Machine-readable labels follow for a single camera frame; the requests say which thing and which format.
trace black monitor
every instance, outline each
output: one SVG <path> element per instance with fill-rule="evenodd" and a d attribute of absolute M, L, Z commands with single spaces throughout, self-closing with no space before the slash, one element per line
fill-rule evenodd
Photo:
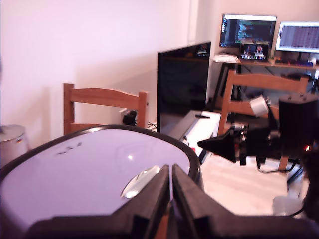
<path fill-rule="evenodd" d="M 276 50 L 319 53 L 319 22 L 281 22 Z"/>
<path fill-rule="evenodd" d="M 267 42 L 271 49 L 276 20 L 275 16 L 225 14 L 219 45 L 240 48 L 241 43 L 259 41 Z"/>
<path fill-rule="evenodd" d="M 210 45 L 158 53 L 158 132 L 169 134 L 190 110 L 205 108 Z"/>

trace chair backrest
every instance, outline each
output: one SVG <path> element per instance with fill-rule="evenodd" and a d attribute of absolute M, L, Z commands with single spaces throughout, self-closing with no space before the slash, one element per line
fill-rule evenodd
<path fill-rule="evenodd" d="M 242 102 L 230 100 L 234 85 L 304 93 L 306 92 L 307 83 L 307 77 L 301 77 L 300 80 L 291 80 L 279 76 L 272 76 L 266 74 L 236 74 L 234 70 L 229 70 L 223 97 L 218 135 L 224 133 L 224 127 L 227 121 L 228 112 L 254 115 L 254 112 L 250 107 L 249 101 Z M 274 113 L 275 118 L 279 119 L 278 107 L 271 106 L 271 109 Z"/>
<path fill-rule="evenodd" d="M 146 126 L 147 92 L 132 95 L 122 91 L 101 88 L 75 89 L 74 84 L 64 83 L 64 135 L 100 126 L 99 124 L 76 124 L 74 102 L 89 103 L 104 106 L 128 108 L 138 111 L 137 126 Z"/>

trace floor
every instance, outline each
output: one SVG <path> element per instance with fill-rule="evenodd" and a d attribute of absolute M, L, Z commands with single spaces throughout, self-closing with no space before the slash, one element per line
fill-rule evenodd
<path fill-rule="evenodd" d="M 266 160 L 264 170 L 278 168 L 277 161 Z M 275 196 L 287 195 L 287 175 L 262 174 L 257 170 L 255 158 L 247 158 L 240 166 L 211 155 L 201 166 L 206 194 L 238 215 L 271 215 Z M 301 197 L 307 191 L 304 181 Z"/>

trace desk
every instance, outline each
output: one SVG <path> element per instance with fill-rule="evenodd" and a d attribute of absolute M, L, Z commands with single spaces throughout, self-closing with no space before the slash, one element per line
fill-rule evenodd
<path fill-rule="evenodd" d="M 224 85 L 222 88 L 222 92 L 225 90 L 225 86 L 226 86 L 226 81 L 227 81 L 227 76 L 228 76 L 228 70 L 229 69 L 235 69 L 236 67 L 238 67 L 238 74 L 241 74 L 241 66 L 242 65 L 251 65 L 251 66 L 263 66 L 263 67 L 280 67 L 280 68 L 293 68 L 293 69 L 304 69 L 304 70 L 310 70 L 310 71 L 319 71 L 319 65 L 313 66 L 313 67 L 309 67 L 309 66 L 298 66 L 298 65 L 288 65 L 288 64 L 283 64 L 283 63 L 275 63 L 275 60 L 269 60 L 269 62 L 253 62 L 253 61 L 237 61 L 237 63 L 226 63 L 226 62 L 220 62 L 222 63 L 222 67 L 219 73 L 219 77 L 218 77 L 218 81 L 216 84 L 216 89 L 215 89 L 215 93 L 213 96 L 213 100 L 212 100 L 212 109 L 215 109 L 216 106 L 216 102 L 217 102 L 217 97 L 218 97 L 218 92 L 220 89 L 220 85 L 224 76 L 224 71 L 227 68 L 226 71 L 226 76 L 225 76 L 225 81 L 224 81 Z"/>

